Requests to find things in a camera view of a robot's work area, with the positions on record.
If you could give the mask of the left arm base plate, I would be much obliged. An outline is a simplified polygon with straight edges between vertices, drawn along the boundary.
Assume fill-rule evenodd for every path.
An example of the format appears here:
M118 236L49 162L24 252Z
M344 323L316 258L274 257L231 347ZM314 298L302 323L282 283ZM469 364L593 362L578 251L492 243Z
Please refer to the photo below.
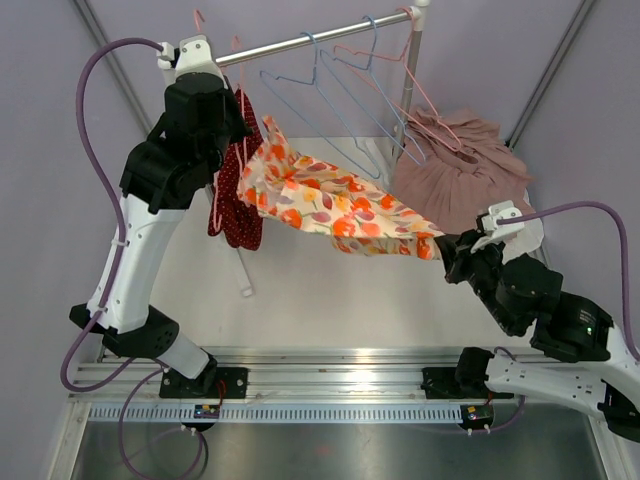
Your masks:
M187 379L170 369L162 375L159 397L162 399L245 399L249 370L242 367L220 367L205 383Z

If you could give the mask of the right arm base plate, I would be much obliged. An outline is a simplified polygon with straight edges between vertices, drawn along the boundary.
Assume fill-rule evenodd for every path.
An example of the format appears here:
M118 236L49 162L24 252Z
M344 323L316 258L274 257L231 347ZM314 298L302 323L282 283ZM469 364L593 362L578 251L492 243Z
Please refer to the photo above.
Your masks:
M422 390L427 399L436 400L503 400L514 399L513 393L490 390L484 372L459 370L454 367L425 367L422 369Z

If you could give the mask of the orange floral skirt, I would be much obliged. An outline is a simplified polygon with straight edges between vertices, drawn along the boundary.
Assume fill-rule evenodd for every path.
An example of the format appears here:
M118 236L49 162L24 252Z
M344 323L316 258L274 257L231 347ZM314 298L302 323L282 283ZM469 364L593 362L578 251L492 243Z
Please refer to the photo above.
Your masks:
M326 236L343 253L442 258L443 233L376 184L297 151L270 116L266 138L248 161L238 198L264 219Z

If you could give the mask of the red polka dot skirt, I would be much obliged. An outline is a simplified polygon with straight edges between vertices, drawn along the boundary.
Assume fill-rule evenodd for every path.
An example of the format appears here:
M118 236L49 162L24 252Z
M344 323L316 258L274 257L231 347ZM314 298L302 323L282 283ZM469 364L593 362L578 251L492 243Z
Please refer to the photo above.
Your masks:
M223 234L231 248L256 251L261 245L263 220L254 205L247 205L238 198L237 187L240 174L263 138L248 96L241 87L236 89L235 96L251 133L227 149L222 168L214 180L207 233L210 237Z

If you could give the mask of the white skirt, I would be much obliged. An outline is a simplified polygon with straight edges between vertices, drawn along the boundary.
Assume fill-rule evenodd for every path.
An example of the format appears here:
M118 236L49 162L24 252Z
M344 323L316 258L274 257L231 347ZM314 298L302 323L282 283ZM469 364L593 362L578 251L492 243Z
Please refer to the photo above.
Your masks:
M537 250L544 238L544 228L540 219L529 220L515 236L508 238L503 250L503 262L506 263L520 255Z

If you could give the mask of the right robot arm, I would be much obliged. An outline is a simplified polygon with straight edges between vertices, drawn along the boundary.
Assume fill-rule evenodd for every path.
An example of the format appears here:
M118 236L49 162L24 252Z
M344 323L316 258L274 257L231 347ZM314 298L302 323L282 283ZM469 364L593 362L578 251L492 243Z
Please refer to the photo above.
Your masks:
M504 260L503 244L477 248L480 238L474 230L436 238L446 281L467 283L507 335L529 334L533 349L581 371L527 367L466 347L453 374L456 389L473 397L504 393L544 399L638 441L639 363L612 317L593 301L563 291L562 275L541 261L528 254Z

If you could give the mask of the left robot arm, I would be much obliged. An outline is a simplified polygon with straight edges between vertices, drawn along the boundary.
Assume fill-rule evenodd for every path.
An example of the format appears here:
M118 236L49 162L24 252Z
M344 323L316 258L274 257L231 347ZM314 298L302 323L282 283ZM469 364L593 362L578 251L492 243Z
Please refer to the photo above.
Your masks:
M217 361L153 307L150 297L169 241L195 193L222 167L229 145L250 132L222 74L187 73L164 93L165 110L130 153L119 183L121 222L94 295L69 318L112 353L149 359L194 397L217 383Z

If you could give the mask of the pink skirt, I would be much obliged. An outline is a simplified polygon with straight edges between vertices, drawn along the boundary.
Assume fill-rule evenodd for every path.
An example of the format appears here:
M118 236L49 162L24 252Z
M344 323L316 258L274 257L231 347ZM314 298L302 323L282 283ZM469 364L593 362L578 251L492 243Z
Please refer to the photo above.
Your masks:
M525 201L531 177L501 141L498 124L469 109L439 118L418 108L407 133L391 192L442 232L471 230L480 213L507 200L533 212Z

